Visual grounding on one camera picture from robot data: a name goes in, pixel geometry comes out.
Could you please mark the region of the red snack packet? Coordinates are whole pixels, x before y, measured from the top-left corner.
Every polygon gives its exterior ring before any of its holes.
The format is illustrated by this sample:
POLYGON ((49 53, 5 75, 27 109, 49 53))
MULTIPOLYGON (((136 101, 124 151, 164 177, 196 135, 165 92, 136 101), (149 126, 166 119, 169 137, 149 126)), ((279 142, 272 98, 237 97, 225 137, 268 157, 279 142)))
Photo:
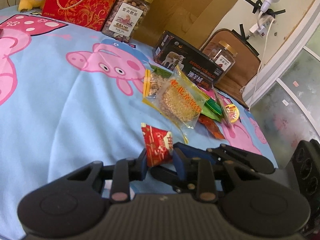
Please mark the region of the red snack packet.
POLYGON ((146 148, 148 167, 166 164, 172 161, 173 137, 166 131, 146 123, 141 123, 146 148))

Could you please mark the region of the black sheep-print box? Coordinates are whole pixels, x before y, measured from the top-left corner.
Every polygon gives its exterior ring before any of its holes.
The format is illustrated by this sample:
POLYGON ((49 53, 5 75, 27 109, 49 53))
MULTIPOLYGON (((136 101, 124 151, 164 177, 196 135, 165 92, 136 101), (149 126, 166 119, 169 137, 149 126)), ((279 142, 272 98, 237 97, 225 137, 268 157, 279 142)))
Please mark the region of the black sheep-print box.
POLYGON ((168 70, 178 66, 195 85, 207 91, 224 73, 207 55, 167 30, 154 46, 152 55, 157 64, 168 70))

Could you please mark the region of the green snack packet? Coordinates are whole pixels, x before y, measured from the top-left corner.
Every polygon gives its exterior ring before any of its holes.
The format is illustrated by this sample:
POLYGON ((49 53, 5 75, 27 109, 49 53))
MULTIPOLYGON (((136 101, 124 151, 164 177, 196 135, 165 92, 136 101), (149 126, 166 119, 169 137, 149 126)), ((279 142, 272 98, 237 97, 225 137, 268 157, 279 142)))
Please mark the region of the green snack packet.
POLYGON ((223 116, 220 105, 212 98, 205 102, 201 114, 218 122, 221 122, 223 116))

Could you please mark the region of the yellow sesame cake packet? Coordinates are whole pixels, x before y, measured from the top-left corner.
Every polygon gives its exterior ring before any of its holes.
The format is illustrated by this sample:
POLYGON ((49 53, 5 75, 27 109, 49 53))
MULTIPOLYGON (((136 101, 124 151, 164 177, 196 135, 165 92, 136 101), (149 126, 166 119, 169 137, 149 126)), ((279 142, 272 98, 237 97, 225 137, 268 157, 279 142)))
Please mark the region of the yellow sesame cake packet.
POLYGON ((185 143, 189 142, 188 134, 195 128, 208 99, 178 66, 154 98, 143 96, 145 104, 157 110, 180 130, 185 143))

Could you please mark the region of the white power strip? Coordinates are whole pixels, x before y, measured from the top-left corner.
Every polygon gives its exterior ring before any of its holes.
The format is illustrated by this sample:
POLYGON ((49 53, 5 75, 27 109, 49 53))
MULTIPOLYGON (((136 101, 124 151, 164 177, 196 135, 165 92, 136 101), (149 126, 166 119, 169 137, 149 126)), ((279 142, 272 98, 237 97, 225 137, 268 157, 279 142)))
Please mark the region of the white power strip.
POLYGON ((276 19, 274 17, 272 17, 271 15, 262 16, 259 21, 260 25, 258 25, 257 23, 255 25, 253 25, 249 29, 249 35, 254 36, 254 37, 260 36, 260 37, 264 38, 266 36, 268 28, 273 20, 274 20, 273 23, 275 23, 276 19))

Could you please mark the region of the wooden headboard panel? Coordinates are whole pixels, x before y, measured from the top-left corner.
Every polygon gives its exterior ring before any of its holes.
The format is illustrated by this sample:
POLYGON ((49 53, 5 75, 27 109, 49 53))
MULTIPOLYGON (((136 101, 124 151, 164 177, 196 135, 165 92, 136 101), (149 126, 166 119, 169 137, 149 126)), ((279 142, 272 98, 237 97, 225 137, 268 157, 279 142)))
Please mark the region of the wooden headboard panel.
POLYGON ((200 48, 237 1, 153 0, 133 38, 155 46, 163 32, 168 30, 200 48))

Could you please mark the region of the yellow-edged peanut snack packet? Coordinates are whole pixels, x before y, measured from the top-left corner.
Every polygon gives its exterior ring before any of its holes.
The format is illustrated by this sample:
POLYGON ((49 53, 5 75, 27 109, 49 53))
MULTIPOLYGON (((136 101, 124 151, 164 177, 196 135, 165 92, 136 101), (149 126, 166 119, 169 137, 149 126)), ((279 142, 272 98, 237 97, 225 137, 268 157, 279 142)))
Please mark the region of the yellow-edged peanut snack packet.
POLYGON ((160 68, 147 69, 144 75, 143 96, 154 98, 169 77, 171 77, 171 73, 166 70, 160 68))

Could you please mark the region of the peanut jar gold lid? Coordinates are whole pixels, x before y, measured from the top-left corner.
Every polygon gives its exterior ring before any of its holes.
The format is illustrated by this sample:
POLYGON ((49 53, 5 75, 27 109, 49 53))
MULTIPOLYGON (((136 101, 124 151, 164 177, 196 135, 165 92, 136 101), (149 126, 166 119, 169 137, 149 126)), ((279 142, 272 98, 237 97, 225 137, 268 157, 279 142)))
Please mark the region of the peanut jar gold lid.
POLYGON ((129 43, 150 10, 153 0, 117 0, 101 32, 118 41, 129 43))

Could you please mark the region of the walnut jar gold lid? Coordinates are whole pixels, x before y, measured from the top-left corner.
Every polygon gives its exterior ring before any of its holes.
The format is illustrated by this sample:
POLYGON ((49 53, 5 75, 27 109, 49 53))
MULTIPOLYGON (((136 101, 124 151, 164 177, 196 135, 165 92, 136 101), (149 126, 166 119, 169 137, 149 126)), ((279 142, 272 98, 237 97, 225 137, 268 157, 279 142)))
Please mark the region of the walnut jar gold lid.
POLYGON ((222 69, 222 78, 235 64, 238 52, 226 41, 209 42, 203 50, 215 64, 222 69))

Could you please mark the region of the brown seat cushion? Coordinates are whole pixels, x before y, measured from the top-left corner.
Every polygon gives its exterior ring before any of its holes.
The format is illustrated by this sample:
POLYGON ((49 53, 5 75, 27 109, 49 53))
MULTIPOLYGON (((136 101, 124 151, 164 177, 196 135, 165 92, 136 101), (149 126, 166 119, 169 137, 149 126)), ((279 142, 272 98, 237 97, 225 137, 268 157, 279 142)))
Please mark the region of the brown seat cushion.
POLYGON ((212 38, 203 45, 200 51, 205 55, 209 55, 213 45, 221 40, 227 42, 238 54, 235 57, 235 64, 214 87, 231 96, 245 108, 248 108, 242 98, 242 93, 245 86, 256 75, 260 59, 236 31, 228 29, 220 29, 213 33, 212 38))

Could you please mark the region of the red spicy strip packet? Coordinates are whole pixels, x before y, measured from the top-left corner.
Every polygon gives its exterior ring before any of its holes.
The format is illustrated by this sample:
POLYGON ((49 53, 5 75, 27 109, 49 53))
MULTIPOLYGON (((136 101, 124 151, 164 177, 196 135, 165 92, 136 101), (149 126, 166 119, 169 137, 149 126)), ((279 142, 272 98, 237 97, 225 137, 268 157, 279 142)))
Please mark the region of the red spicy strip packet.
POLYGON ((219 127, 213 119, 201 114, 198 118, 198 122, 203 124, 207 131, 217 140, 225 140, 225 136, 221 133, 219 127))

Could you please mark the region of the white jelly cup yellow lid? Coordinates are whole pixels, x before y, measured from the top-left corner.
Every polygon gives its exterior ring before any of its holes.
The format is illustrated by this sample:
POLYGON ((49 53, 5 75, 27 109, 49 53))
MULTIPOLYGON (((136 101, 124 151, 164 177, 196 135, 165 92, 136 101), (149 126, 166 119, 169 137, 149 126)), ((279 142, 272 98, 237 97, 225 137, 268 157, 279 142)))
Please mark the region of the white jelly cup yellow lid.
POLYGON ((228 104, 225 105, 223 99, 221 98, 220 94, 217 92, 217 90, 212 87, 212 90, 215 94, 215 98, 217 103, 220 105, 222 109, 222 117, 227 127, 231 127, 233 123, 238 121, 240 117, 240 112, 236 105, 234 104, 228 104))

